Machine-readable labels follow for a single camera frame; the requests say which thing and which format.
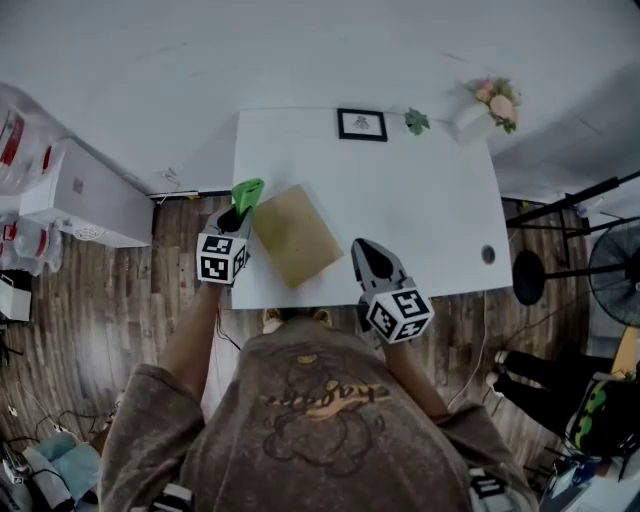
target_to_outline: white vase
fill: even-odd
[[[485,140],[497,130],[496,122],[484,103],[477,102],[462,110],[453,120],[458,144]]]

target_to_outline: black pants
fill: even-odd
[[[596,372],[611,372],[612,359],[580,354],[545,361],[523,352],[510,352],[507,370],[533,380],[546,389],[520,384],[505,373],[494,389],[504,394],[528,416],[551,432],[564,437],[571,416],[576,413]]]

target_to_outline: framed picture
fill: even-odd
[[[371,110],[338,109],[338,136],[341,139],[387,142],[384,114]]]

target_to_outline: black fan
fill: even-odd
[[[522,304],[531,305],[542,297],[547,279],[587,275],[591,291],[609,316],[640,326],[640,221],[605,231],[586,269],[546,274],[535,253],[522,251],[513,265],[513,288]]]
[[[640,326],[640,222],[616,226],[596,242],[589,259],[591,290],[607,314]]]

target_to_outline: flower bouquet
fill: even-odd
[[[496,126],[501,126],[507,133],[516,130],[522,98],[509,79],[487,78],[478,82],[473,92],[476,99],[487,106]]]

